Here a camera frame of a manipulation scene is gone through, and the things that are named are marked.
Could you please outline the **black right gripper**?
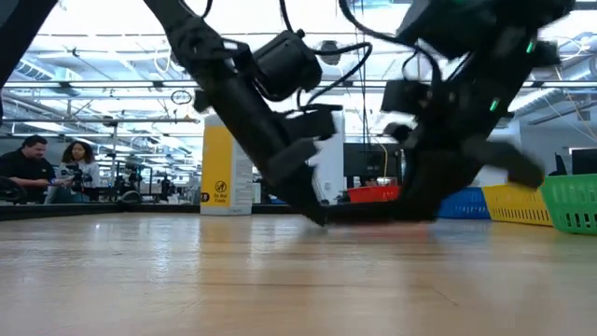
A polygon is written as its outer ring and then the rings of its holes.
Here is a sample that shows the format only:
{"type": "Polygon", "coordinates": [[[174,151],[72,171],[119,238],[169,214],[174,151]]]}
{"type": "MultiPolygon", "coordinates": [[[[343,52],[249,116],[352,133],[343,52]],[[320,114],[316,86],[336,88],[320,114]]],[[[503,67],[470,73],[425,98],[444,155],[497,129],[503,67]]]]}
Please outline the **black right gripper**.
{"type": "Polygon", "coordinates": [[[537,162],[508,142],[485,139],[507,113],[535,61],[534,41],[484,42],[466,54],[455,75],[434,86],[419,117],[419,148],[437,150],[405,151],[402,220],[434,220],[442,201],[469,186],[481,165],[507,171],[510,181],[528,189],[543,184],[544,170],[537,162]],[[463,142],[465,155],[449,150],[463,142]]]}

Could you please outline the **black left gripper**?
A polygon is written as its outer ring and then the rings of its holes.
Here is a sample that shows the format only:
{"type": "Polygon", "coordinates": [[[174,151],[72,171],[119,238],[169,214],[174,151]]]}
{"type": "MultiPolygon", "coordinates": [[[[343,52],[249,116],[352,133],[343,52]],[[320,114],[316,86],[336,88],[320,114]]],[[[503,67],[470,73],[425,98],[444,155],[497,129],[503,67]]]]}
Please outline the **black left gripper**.
{"type": "Polygon", "coordinates": [[[198,75],[198,84],[277,197],[324,226],[326,210],[313,185],[314,167],[307,163],[318,152],[314,141],[299,139],[285,148],[273,112],[244,75],[220,70],[198,75]]]}

